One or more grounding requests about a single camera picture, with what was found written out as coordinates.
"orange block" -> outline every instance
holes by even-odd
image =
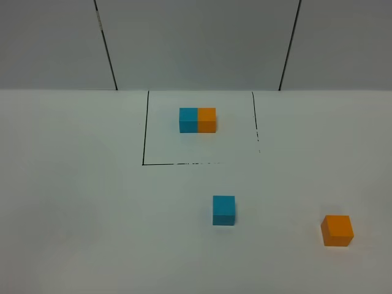
[[[354,238],[349,216],[325,216],[321,232],[325,246],[348,246]]]
[[[199,108],[197,113],[198,133],[216,132],[216,111],[215,108]]]

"black line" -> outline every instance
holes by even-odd
[[[256,130],[257,130],[257,118],[256,118],[255,96],[254,96],[254,94],[253,94],[253,91],[252,91],[252,97],[253,97],[253,111],[254,111],[254,113],[255,113],[255,124],[256,124]]]
[[[146,164],[145,164],[145,153],[146,153],[146,137],[147,137],[148,99],[149,99],[149,91],[147,92],[146,127],[145,127],[145,145],[144,145],[144,147],[143,147],[143,162],[141,163],[141,165],[146,165]]]
[[[146,165],[174,165],[174,164],[143,164],[143,166],[146,166]]]
[[[97,1],[94,0],[94,5],[96,7],[96,11],[97,11],[97,15],[99,15],[99,11],[98,11],[98,6],[97,6]],[[117,82],[116,82],[116,77],[115,77],[115,72],[113,71],[113,66],[111,64],[111,59],[110,59],[110,55],[109,55],[109,50],[108,50],[108,44],[106,43],[106,38],[105,38],[105,34],[104,34],[104,29],[102,27],[102,22],[100,21],[100,25],[101,25],[101,31],[100,33],[102,34],[102,38],[104,40],[104,44],[105,44],[105,49],[106,49],[106,55],[108,56],[108,60],[109,60],[109,66],[110,66],[110,71],[111,71],[111,76],[113,77],[113,81],[115,83],[115,87],[116,87],[116,91],[118,91],[117,88]]]
[[[298,3],[298,8],[297,8],[297,10],[296,10],[296,15],[295,15],[295,21],[294,21],[294,25],[293,25],[292,36],[291,36],[291,38],[290,38],[290,43],[288,44],[288,50],[287,50],[287,54],[286,54],[286,60],[285,60],[285,62],[284,62],[284,67],[283,67],[283,72],[282,72],[281,83],[279,84],[279,91],[281,91],[281,89],[282,89],[283,78],[284,78],[284,74],[285,74],[285,72],[286,72],[286,66],[287,66],[288,56],[290,55],[290,50],[292,49],[293,37],[294,37],[294,33],[295,33],[295,28],[296,28],[296,21],[298,20],[298,14],[300,13],[301,3],[302,3],[302,0],[299,1],[299,3]]]

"blue cube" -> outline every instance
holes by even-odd
[[[197,108],[179,109],[179,132],[197,133]]]
[[[235,223],[235,197],[213,197],[213,225],[234,225]]]

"white surface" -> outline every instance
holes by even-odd
[[[392,89],[392,2],[304,0],[282,89]]]
[[[0,27],[0,88],[115,88],[93,0],[1,1]]]
[[[181,134],[180,107],[215,107],[215,134]],[[251,91],[150,91],[145,164],[222,164],[258,153]]]
[[[297,0],[98,0],[119,89],[278,89]]]
[[[390,293],[391,98],[255,92],[252,163],[142,167],[146,92],[0,91],[0,292]]]

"cube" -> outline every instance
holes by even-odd
[[[213,225],[234,225],[235,223],[235,197],[213,197]]]
[[[199,133],[216,132],[216,109],[215,108],[198,109],[198,132]]]
[[[179,132],[197,133],[197,108],[179,109]]]
[[[354,238],[349,216],[325,216],[321,231],[324,246],[348,246]]]

